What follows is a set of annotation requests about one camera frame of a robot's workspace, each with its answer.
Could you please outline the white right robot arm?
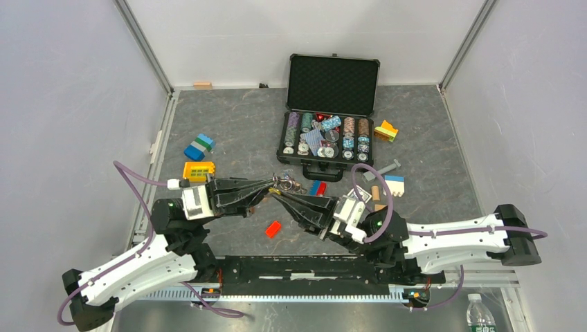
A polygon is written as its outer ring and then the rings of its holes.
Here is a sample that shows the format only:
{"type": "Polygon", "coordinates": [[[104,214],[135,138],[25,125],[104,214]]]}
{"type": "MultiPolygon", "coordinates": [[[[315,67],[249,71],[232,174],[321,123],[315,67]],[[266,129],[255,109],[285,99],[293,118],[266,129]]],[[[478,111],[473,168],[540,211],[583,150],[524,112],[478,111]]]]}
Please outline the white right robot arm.
{"type": "Polygon", "coordinates": [[[378,268],[408,282],[438,275],[446,268],[484,261],[503,266],[541,263],[531,230],[521,211],[499,205],[486,216],[436,224],[409,223],[390,207],[371,213],[351,196],[307,196],[271,190],[298,225],[378,268]]]}

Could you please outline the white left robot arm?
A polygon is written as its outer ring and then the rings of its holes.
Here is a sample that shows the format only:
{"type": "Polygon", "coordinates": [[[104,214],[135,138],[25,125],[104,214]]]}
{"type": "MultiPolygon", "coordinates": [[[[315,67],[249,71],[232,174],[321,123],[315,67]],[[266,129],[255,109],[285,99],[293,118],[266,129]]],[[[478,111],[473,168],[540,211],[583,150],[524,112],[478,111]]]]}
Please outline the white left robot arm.
{"type": "Polygon", "coordinates": [[[211,282],[219,263],[204,226],[225,216],[248,217],[277,179],[215,178],[191,186],[168,181],[175,199],[158,199],[148,214],[151,235],[111,261],[62,275],[72,325],[90,331],[143,295],[181,282],[211,282]]]}

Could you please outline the blue red brick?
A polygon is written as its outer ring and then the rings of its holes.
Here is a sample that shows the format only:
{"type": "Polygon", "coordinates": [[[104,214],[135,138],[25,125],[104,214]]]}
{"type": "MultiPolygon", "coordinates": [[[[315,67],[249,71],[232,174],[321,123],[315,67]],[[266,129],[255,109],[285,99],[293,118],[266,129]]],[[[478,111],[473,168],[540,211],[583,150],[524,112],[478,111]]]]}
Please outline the blue red brick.
{"type": "Polygon", "coordinates": [[[323,181],[314,181],[308,194],[311,196],[323,196],[327,189],[327,183],[323,181]]]}

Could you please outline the yellow window brick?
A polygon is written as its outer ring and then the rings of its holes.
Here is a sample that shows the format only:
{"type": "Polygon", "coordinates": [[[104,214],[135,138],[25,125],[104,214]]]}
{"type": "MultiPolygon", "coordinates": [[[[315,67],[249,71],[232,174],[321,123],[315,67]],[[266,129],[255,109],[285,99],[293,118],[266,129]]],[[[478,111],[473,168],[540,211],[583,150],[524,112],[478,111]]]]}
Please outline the yellow window brick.
{"type": "Polygon", "coordinates": [[[184,164],[183,178],[191,183],[206,182],[208,175],[215,175],[215,164],[211,161],[190,161],[184,164]]]}

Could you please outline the blue playing card box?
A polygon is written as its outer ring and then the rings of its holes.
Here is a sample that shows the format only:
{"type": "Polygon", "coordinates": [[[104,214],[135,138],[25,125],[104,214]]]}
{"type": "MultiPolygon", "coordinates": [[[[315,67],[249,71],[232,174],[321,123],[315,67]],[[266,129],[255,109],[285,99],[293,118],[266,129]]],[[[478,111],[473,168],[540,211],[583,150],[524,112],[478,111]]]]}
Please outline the blue playing card box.
{"type": "MultiPolygon", "coordinates": [[[[357,192],[360,194],[360,196],[361,196],[361,199],[362,199],[362,200],[363,200],[365,203],[368,203],[368,202],[369,202],[369,201],[372,199],[372,195],[371,195],[371,193],[369,193],[369,192],[365,191],[365,190],[364,190],[362,187],[359,187],[359,188],[357,189],[357,192]]],[[[348,195],[349,197],[352,197],[352,198],[356,199],[356,200],[359,200],[359,199],[358,199],[358,197],[359,197],[359,196],[356,194],[356,192],[355,192],[355,190],[354,190],[354,189],[351,189],[351,190],[350,190],[350,191],[347,193],[347,195],[348,195]]]]}

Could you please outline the blue grey green brick stack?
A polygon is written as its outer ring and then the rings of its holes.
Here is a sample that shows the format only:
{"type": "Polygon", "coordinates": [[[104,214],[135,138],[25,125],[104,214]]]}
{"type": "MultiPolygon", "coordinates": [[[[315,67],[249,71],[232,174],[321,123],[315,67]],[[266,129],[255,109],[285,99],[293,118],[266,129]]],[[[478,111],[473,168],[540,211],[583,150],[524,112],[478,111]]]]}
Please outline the blue grey green brick stack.
{"type": "Polygon", "coordinates": [[[192,161],[202,161],[215,147],[215,141],[200,133],[183,151],[192,161]]]}

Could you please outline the grey plastic bolt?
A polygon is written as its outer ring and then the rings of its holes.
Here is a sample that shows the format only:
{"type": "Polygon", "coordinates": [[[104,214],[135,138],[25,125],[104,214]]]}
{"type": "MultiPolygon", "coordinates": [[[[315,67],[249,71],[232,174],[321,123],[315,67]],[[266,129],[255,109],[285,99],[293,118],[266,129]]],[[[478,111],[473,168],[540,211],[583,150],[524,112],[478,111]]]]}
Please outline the grey plastic bolt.
{"type": "MultiPolygon", "coordinates": [[[[401,163],[397,159],[394,159],[392,164],[387,165],[385,167],[382,167],[381,169],[378,169],[377,173],[384,175],[384,174],[391,172],[392,170],[395,170],[399,167],[401,167],[401,163]]],[[[370,181],[373,181],[376,178],[376,176],[375,176],[374,172],[368,171],[368,172],[363,173],[362,178],[365,182],[368,183],[370,181]]]]}

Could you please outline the blue white brick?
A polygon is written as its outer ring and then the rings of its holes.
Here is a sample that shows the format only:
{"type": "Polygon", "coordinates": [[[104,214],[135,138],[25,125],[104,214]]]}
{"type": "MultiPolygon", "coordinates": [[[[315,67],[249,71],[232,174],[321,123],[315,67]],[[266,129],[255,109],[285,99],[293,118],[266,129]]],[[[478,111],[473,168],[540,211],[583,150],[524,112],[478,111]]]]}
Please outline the blue white brick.
{"type": "Polygon", "coordinates": [[[393,196],[402,197],[404,195],[405,180],[403,176],[385,175],[384,180],[393,196]]]}

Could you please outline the black poker chip case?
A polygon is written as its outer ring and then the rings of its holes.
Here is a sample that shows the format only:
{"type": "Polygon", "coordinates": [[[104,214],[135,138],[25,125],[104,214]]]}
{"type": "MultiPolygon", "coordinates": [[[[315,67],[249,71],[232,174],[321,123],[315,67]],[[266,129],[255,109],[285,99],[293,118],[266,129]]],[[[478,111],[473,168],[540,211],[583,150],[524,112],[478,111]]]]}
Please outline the black poker chip case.
{"type": "Polygon", "coordinates": [[[377,59],[291,55],[278,161],[327,182],[340,181],[355,164],[373,165],[380,66],[377,59]]]}

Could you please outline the yellow orange brick pile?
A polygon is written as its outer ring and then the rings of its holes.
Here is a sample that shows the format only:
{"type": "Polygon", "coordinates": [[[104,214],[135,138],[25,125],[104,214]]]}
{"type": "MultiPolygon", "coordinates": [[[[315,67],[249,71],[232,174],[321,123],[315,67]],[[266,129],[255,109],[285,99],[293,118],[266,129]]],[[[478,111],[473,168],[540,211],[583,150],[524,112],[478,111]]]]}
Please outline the yellow orange brick pile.
{"type": "Polygon", "coordinates": [[[394,128],[391,123],[387,120],[383,120],[382,123],[374,128],[374,137],[380,138],[387,142],[393,142],[398,134],[399,130],[394,128]]]}

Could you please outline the wooden block on ledge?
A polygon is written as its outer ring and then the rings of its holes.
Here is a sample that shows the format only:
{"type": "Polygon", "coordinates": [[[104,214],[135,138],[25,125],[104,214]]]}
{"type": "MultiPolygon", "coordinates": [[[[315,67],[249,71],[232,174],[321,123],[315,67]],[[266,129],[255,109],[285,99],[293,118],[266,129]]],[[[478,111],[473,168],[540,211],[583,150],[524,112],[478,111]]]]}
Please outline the wooden block on ledge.
{"type": "Polygon", "coordinates": [[[209,90],[213,88],[212,82],[194,82],[192,86],[196,90],[209,90]]]}

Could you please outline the plastic water bottle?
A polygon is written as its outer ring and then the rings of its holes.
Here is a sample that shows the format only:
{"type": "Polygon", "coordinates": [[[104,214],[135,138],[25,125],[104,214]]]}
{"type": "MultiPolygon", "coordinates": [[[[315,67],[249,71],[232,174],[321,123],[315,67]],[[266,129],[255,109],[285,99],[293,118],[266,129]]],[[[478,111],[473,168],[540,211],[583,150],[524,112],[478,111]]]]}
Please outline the plastic water bottle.
{"type": "Polygon", "coordinates": [[[496,324],[491,311],[483,304],[481,294],[467,295],[469,305],[467,307],[467,325],[471,332],[494,332],[496,324]]]}

